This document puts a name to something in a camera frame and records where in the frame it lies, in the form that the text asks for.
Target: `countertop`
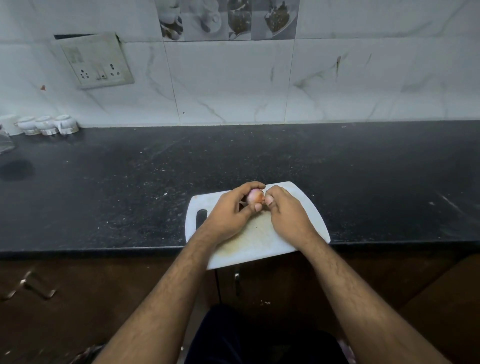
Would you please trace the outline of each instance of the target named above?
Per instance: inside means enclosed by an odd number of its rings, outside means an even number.
[[[332,244],[480,241],[480,122],[82,129],[0,155],[0,257],[167,254],[190,198],[292,181]]]

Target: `person's right arm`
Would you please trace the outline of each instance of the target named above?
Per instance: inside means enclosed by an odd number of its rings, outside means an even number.
[[[287,190],[270,188],[265,202],[275,231],[313,265],[360,363],[449,363],[330,248]]]

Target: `power outlet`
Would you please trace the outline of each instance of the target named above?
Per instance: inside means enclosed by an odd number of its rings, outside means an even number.
[[[131,84],[134,82],[115,33],[58,40],[78,88]]]

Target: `metal handle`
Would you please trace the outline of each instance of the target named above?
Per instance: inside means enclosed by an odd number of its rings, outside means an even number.
[[[234,282],[235,282],[235,295],[239,297],[240,296],[240,267],[235,267]]]
[[[57,290],[49,290],[46,288],[46,284],[40,279],[34,272],[28,271],[22,280],[18,283],[18,286],[11,292],[2,296],[2,301],[10,300],[21,288],[32,291],[43,300],[49,300],[57,292]]]

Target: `onion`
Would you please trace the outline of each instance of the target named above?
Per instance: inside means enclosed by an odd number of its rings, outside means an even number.
[[[247,195],[247,204],[264,204],[265,196],[264,192],[259,188],[254,188]]]

